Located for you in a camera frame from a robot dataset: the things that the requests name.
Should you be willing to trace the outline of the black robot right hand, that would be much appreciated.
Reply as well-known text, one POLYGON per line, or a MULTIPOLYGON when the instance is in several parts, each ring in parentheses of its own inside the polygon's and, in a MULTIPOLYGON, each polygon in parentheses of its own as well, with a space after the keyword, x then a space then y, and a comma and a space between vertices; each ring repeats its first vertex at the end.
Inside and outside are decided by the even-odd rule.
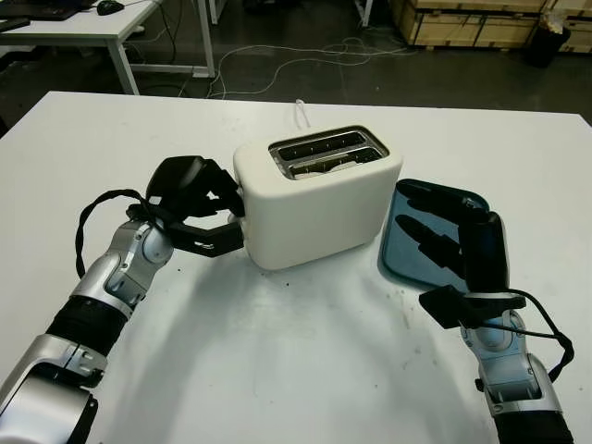
POLYGON ((415 214, 398 214, 395 223, 418 252, 471 292, 509 287, 503 222, 481 196, 417 179, 399 181, 396 192, 415 214))

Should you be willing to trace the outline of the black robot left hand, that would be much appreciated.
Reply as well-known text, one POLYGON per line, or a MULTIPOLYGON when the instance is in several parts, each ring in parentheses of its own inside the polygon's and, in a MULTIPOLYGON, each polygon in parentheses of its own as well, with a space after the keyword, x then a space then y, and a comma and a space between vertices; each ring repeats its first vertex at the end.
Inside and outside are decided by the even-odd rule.
POLYGON ((145 197, 179 221, 222 210, 245 216, 238 183, 216 161, 199 155, 166 158, 153 173, 145 197))

